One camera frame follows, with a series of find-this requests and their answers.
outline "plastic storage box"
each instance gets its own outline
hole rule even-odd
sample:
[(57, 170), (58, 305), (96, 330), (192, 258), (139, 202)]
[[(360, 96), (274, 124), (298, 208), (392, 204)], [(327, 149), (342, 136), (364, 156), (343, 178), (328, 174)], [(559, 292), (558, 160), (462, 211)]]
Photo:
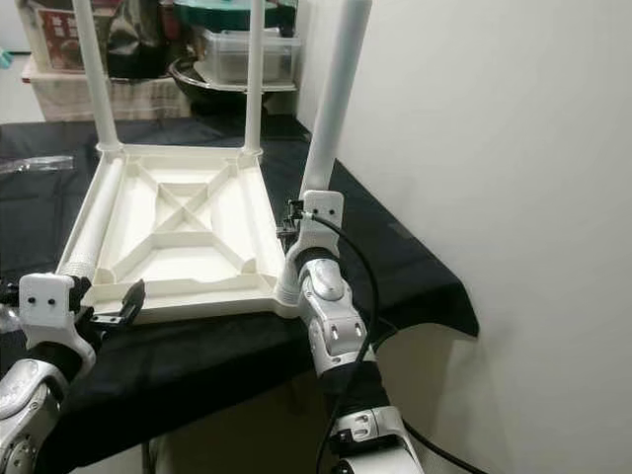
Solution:
[[(84, 74), (41, 72), (33, 56), (22, 71), (48, 121), (92, 120), (93, 108)], [(189, 99), (169, 77), (129, 81), (108, 79), (106, 87), (117, 120), (168, 119), (191, 115)]]
[[(197, 73), (218, 86), (246, 86), (248, 79), (248, 32), (213, 33), (203, 30), (203, 58)], [(293, 87), (299, 38), (282, 38), (278, 30), (264, 35), (264, 85)]]

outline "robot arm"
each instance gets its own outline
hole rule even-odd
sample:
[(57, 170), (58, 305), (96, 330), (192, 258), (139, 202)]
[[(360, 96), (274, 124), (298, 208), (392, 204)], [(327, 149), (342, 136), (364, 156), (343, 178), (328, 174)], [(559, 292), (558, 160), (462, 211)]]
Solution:
[[(314, 366), (331, 412), (356, 362), (366, 328), (352, 305), (349, 285), (332, 259), (308, 261), (299, 276), (298, 308), (308, 327)], [(381, 383), (369, 349), (331, 432), (341, 460), (334, 472), (423, 473), (399, 411)]]
[[(92, 368), (104, 332), (129, 324), (142, 306), (141, 280), (123, 299), (119, 316), (94, 316), (93, 308), (80, 305), (89, 287), (86, 278), (75, 276), (31, 274), (20, 280), (20, 320), (29, 351), (0, 380), (1, 474), (34, 471), (69, 384)], [(13, 303), (15, 292), (8, 298)]]
[[(312, 214), (340, 226), (342, 195), (307, 191), (304, 201), (293, 203), (286, 222)], [(341, 276), (338, 236), (307, 218), (299, 220), (299, 226), (286, 254), (277, 295), (288, 304), (296, 301), (308, 328), (329, 416), (337, 418), (329, 433), (330, 447), (340, 459), (334, 472), (423, 474), (399, 411), (382, 386), (373, 349), (369, 346), (362, 361), (357, 360), (367, 330), (353, 306), (352, 290)], [(291, 234), (287, 228), (283, 232)]]

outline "black cloth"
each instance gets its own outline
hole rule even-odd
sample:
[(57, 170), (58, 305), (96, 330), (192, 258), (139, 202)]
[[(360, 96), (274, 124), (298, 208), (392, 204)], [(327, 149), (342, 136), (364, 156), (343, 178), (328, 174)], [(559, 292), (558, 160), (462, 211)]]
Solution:
[[(127, 143), (238, 146), (243, 119), (168, 119), (118, 124)], [(264, 121), (262, 172), (276, 219), (298, 194), (308, 151), (292, 118)], [(0, 125), (0, 162), (70, 154), (73, 171), (0, 175), (0, 270), (17, 279), (53, 271), (97, 165), (91, 123)], [(345, 194), (344, 228), (370, 257), (381, 316), (400, 328), (439, 323), (476, 336), (459, 279), (340, 164), (332, 189)], [(353, 253), (341, 257), (360, 309), (368, 281)], [(0, 339), (2, 373), (24, 353), (20, 333)], [(133, 327), (104, 342), (94, 369), (73, 384), (39, 469), (68, 472), (279, 385), (312, 366), (298, 320), (260, 313)]]

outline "white plastic tube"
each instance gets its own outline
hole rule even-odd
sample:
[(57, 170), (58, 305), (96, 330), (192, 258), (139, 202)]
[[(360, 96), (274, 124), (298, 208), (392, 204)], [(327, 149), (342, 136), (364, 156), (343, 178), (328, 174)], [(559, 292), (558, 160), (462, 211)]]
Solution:
[(117, 137), (115, 120), (110, 106), (107, 79), (101, 63), (95, 21), (92, 16), (92, 2), (90, 0), (72, 0), (72, 4), (75, 9), (77, 33), (81, 44), (81, 57), (88, 78), (92, 109), (99, 134), (97, 149), (102, 151), (120, 150), (122, 145)]
[(106, 166), (105, 176), (98, 186), (97, 195), (90, 205), (90, 212), (81, 226), (70, 258), (60, 270), (63, 275), (92, 279), (97, 269), (101, 245), (119, 191), (125, 159), (122, 154), (117, 154), (113, 159), (105, 157), (104, 160), (106, 161), (102, 166)]
[(312, 143), (300, 187), (300, 197), (308, 190), (327, 190), (336, 161), (338, 142), (356, 76), (371, 0), (344, 0), (338, 26), (336, 49), (325, 81), (316, 115)]
[(250, 9), (250, 42), (248, 45), (248, 97), (246, 99), (246, 131), (244, 151), (261, 152), (261, 97), (264, 76), (264, 27), (266, 0), (252, 0)]

